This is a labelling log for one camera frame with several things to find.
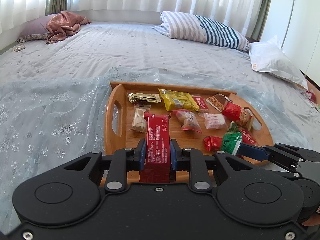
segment striped pillow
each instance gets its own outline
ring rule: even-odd
[[[164,22],[153,27],[172,39],[199,41],[219,47],[247,51],[249,41],[235,29],[207,17],[183,12],[161,12]]]

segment white snack package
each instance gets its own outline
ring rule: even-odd
[[[204,125],[207,129],[228,128],[223,114],[204,113]]]

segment snack package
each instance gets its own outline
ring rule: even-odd
[[[163,98],[165,109],[172,111],[174,109],[189,109],[191,111],[198,111],[199,106],[194,101],[189,93],[171,91],[166,89],[159,89],[160,95]]]
[[[207,107],[204,99],[201,96],[192,96],[192,98],[199,106],[198,113],[200,116],[203,116],[203,113],[209,113],[209,108]]]
[[[208,152],[215,152],[220,150],[222,138],[216,136],[206,136],[203,139],[203,142]]]
[[[144,170],[140,182],[167,183],[170,175],[170,115],[144,113],[148,123],[147,148]]]
[[[207,114],[204,113],[204,125],[207,129],[228,128],[223,114]]]
[[[239,127],[240,132],[242,133],[242,141],[247,144],[258,146],[257,141],[252,136],[252,134],[245,128]]]
[[[228,97],[220,93],[217,93],[214,96],[207,98],[206,101],[215,109],[217,109],[220,113],[223,111],[227,103],[232,103],[232,101]]]
[[[242,133],[235,122],[231,122],[229,130],[224,134],[221,150],[236,155],[242,142]]]
[[[129,93],[128,99],[130,103],[160,103],[159,94]]]
[[[134,117],[131,125],[131,129],[129,130],[135,130],[138,132],[147,132],[147,121],[144,119],[144,112],[147,111],[146,108],[136,108],[134,111]]]
[[[196,115],[193,112],[186,109],[173,110],[172,112],[178,118],[181,130],[193,130],[202,133]]]
[[[234,121],[236,124],[241,126],[245,126],[247,122],[251,120],[251,118],[254,118],[254,116],[251,116],[248,110],[233,103],[227,103],[227,106],[224,108],[222,114],[229,120]]]

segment red snack wrapper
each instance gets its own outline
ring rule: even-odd
[[[222,138],[216,136],[207,136],[203,139],[205,148],[208,152],[220,150]]]
[[[227,103],[222,114],[241,126],[245,126],[251,119],[249,111],[233,103]]]
[[[200,108],[198,111],[199,113],[209,113],[209,108],[201,96],[192,96],[192,98]]]
[[[252,136],[252,134],[245,128],[239,127],[240,132],[242,133],[242,141],[247,144],[251,145],[258,145],[255,138]]]
[[[170,174],[170,115],[144,113],[148,122],[146,163],[140,171],[140,182],[169,182]]]

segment bed sheet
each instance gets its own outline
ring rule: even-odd
[[[152,26],[95,22],[81,26],[77,35],[63,42],[50,45],[44,41],[27,42],[24,50],[15,53],[9,50],[0,56],[0,84],[57,77],[84,79],[103,76],[111,67],[121,66],[135,71],[156,67],[211,76],[275,93],[283,102],[284,112],[308,139],[309,147],[320,150],[320,115],[294,85],[252,71],[247,53],[169,39]]]
[[[3,232],[19,222],[11,203],[18,184],[102,148],[112,80],[235,90],[275,142],[319,149],[319,113],[293,85],[252,71],[246,53],[172,40],[151,26],[94,23],[63,42],[31,41],[0,56]]]

